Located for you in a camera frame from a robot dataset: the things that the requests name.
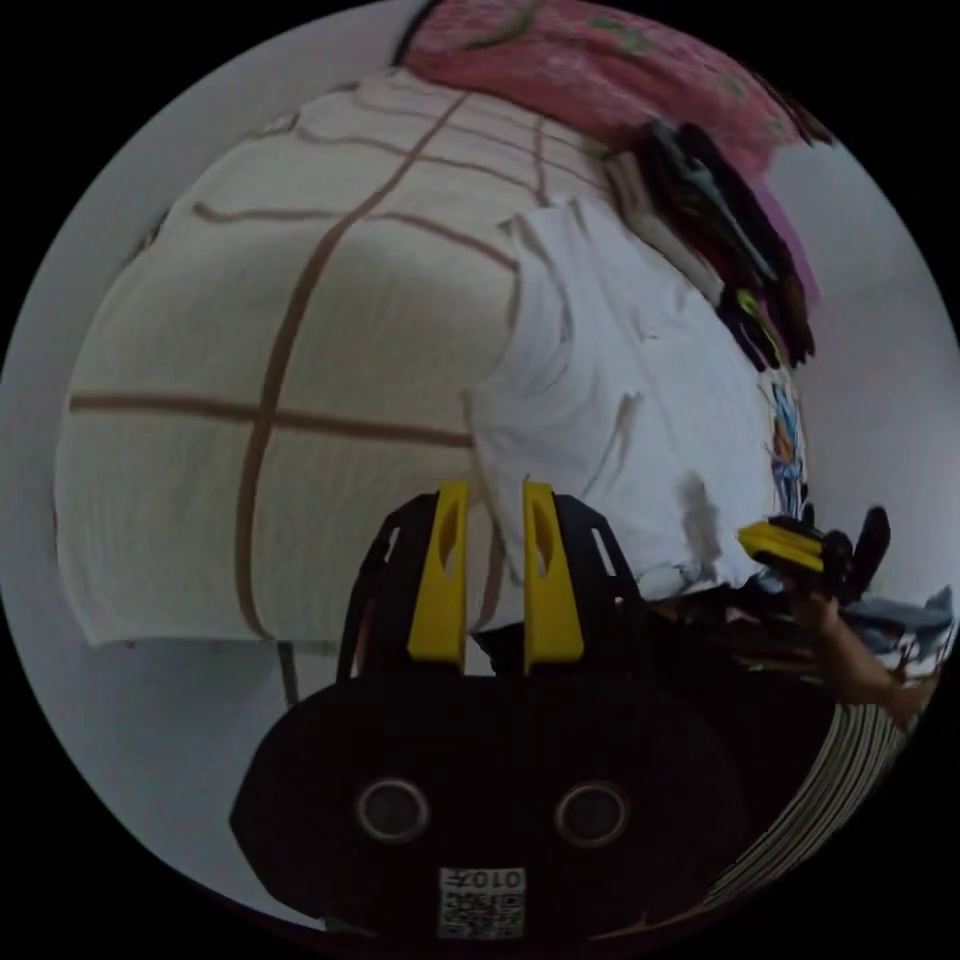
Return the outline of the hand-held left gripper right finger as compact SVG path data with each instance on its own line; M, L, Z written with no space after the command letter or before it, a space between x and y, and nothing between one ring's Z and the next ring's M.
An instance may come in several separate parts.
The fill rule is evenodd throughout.
M566 666L585 643L552 488L523 484L524 668Z

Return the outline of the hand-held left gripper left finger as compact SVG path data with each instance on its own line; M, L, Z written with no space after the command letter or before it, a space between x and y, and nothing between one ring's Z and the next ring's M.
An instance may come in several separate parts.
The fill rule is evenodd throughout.
M407 641L416 663L465 664L468 496L465 481L448 483L437 494Z

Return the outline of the person's right hand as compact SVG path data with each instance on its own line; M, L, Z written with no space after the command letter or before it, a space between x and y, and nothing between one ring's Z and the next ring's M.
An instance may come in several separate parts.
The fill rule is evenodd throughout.
M837 600L817 592L793 590L790 593L790 610L795 623L817 639L835 638L845 627Z

